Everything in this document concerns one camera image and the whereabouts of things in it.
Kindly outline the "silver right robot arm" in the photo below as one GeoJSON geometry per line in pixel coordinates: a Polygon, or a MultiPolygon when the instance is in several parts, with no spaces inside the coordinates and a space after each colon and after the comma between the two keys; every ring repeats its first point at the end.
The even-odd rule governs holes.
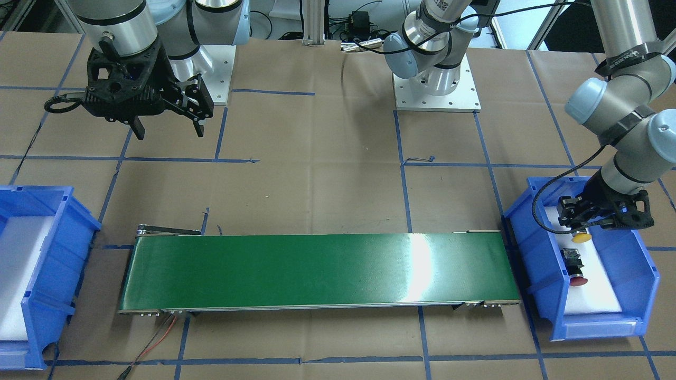
{"type": "Polygon", "coordinates": [[[203,137],[223,79],[208,46],[244,45],[250,37],[248,1],[69,1],[92,43],[87,84],[55,96],[50,113],[83,107],[145,137],[140,120],[173,111],[203,137]]]}

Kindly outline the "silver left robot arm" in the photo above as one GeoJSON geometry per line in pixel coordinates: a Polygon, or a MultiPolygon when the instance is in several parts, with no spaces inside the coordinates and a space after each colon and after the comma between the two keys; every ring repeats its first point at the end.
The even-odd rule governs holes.
{"type": "MultiPolygon", "coordinates": [[[[662,53],[647,1],[591,1],[606,54],[597,76],[570,96],[565,111],[616,153],[576,196],[558,200],[563,235],[588,228],[646,229],[654,224],[645,187],[674,166],[674,110],[652,101],[674,82],[674,62],[662,53]]],[[[401,79],[453,73],[482,17],[469,1],[423,1],[382,44],[401,79]]]]}

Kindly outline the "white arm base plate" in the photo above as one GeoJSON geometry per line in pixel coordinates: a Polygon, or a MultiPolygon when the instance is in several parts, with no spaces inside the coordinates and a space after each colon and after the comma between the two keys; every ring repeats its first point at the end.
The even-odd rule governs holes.
{"type": "Polygon", "coordinates": [[[229,103],[236,50],[237,47],[232,45],[202,45],[191,57],[170,58],[170,63],[177,79],[181,81],[201,74],[213,103],[226,106],[229,103]]]}
{"type": "Polygon", "coordinates": [[[482,110],[467,55],[451,70],[432,67],[413,77],[393,74],[396,109],[400,111],[478,112],[482,110]]]}

